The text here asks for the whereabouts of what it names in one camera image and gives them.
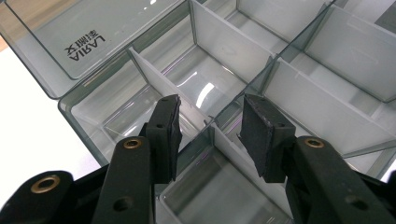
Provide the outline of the white table mat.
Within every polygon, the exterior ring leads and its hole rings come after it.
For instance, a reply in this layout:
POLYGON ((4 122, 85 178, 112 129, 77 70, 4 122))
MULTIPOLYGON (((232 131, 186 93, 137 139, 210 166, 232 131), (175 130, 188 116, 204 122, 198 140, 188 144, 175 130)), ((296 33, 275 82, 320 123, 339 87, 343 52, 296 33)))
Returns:
POLYGON ((29 178, 46 171, 75 179, 99 168, 16 54, 0 51, 0 208, 29 178))

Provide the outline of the grey clear plastic compartment box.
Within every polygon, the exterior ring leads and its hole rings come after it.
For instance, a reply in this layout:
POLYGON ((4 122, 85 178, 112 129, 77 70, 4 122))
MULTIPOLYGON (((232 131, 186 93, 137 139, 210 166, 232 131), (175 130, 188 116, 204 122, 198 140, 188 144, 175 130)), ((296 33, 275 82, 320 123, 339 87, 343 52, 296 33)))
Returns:
POLYGON ((358 172, 396 165, 396 0, 0 0, 0 35, 101 165, 180 97, 156 224, 291 224, 238 138, 248 93, 358 172))

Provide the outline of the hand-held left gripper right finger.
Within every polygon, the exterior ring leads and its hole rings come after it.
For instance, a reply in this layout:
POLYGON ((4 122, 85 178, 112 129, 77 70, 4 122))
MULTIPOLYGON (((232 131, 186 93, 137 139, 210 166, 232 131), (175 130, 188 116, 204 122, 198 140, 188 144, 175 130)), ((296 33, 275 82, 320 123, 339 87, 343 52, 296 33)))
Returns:
POLYGON ((283 154, 292 145, 296 127, 266 98, 244 95, 240 141, 266 183, 283 183, 283 154))

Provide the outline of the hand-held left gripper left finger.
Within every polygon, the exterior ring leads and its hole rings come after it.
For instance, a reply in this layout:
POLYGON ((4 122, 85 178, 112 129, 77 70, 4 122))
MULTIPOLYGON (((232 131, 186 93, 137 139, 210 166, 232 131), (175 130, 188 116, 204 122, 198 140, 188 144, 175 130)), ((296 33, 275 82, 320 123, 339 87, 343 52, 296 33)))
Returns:
POLYGON ((179 128, 180 97, 163 97, 156 104, 146 127, 146 137, 154 154, 154 183, 176 179, 177 153, 182 133, 179 128))

